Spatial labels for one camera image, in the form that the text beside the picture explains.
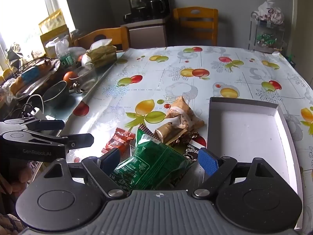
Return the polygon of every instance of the plastic bottle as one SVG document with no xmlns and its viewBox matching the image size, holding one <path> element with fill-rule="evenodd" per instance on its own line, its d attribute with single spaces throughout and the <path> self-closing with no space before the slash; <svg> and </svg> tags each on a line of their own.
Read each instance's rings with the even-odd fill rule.
<svg viewBox="0 0 313 235">
<path fill-rule="evenodd" d="M 74 59 L 72 58 L 68 50 L 69 46 L 68 40 L 67 39 L 60 40 L 59 37 L 57 37 L 53 40 L 53 42 L 55 43 L 55 53 L 57 57 L 60 59 L 61 65 L 63 65 L 64 68 L 68 68 L 71 65 L 73 65 Z"/>
</svg>

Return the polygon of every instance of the green snack bag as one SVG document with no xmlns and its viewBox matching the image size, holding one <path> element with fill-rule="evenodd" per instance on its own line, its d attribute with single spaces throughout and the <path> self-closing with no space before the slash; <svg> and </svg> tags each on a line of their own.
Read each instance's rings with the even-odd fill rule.
<svg viewBox="0 0 313 235">
<path fill-rule="evenodd" d="M 176 181 L 191 164 L 191 160 L 138 129 L 135 154 L 120 163 L 110 177 L 129 192 L 154 190 Z"/>
</svg>

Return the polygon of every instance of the chair backrest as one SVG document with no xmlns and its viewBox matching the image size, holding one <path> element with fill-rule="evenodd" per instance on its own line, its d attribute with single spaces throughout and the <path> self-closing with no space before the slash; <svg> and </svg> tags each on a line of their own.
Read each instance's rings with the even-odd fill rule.
<svg viewBox="0 0 313 235">
<path fill-rule="evenodd" d="M 212 29 L 211 32 L 203 31 L 191 31 L 193 37 L 199 39 L 212 40 L 212 45 L 217 45 L 217 34 L 218 34 L 218 16 L 219 11 L 217 9 L 209 9 L 203 7 L 187 7 L 174 9 L 174 19 L 181 27 L 186 28 L 201 28 L 201 29 Z M 188 21 L 188 19 L 194 18 L 212 18 L 213 21 Z"/>
<path fill-rule="evenodd" d="M 122 44 L 123 51 L 129 48 L 129 31 L 127 27 L 99 29 L 74 41 L 76 47 L 89 49 L 92 43 L 101 39 L 112 39 L 112 45 Z"/>
</svg>

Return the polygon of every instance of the glass tabletop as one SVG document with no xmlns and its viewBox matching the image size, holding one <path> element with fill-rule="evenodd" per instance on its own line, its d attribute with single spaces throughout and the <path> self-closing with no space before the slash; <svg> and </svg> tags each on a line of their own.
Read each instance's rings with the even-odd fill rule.
<svg viewBox="0 0 313 235">
<path fill-rule="evenodd" d="M 117 58 L 120 58 L 124 52 L 117 53 Z M 107 66 L 103 66 L 101 68 L 98 68 L 96 70 L 98 80 L 101 79 L 101 76 L 112 66 L 113 64 L 109 64 Z M 87 94 L 82 93 L 82 94 L 71 94 L 69 95 L 67 101 L 60 107 L 56 108 L 51 108 L 45 105 L 44 110 L 45 110 L 45 115 L 49 115 L 51 117 L 54 117 L 57 120 L 63 120 L 66 121 L 68 117 L 71 115 L 73 110 L 76 108 L 76 106 L 80 103 L 80 101 L 84 98 L 84 96 Z"/>
</svg>

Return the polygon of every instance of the red snack package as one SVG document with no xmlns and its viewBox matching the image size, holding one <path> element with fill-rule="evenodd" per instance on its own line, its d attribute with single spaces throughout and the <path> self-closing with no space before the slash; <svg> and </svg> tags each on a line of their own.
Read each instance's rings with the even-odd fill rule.
<svg viewBox="0 0 313 235">
<path fill-rule="evenodd" d="M 112 148 L 117 147 L 120 150 L 121 155 L 128 148 L 129 143 L 136 137 L 135 134 L 127 132 L 121 128 L 116 128 L 113 137 L 109 140 L 106 146 L 102 149 L 102 153 L 106 154 Z"/>
</svg>

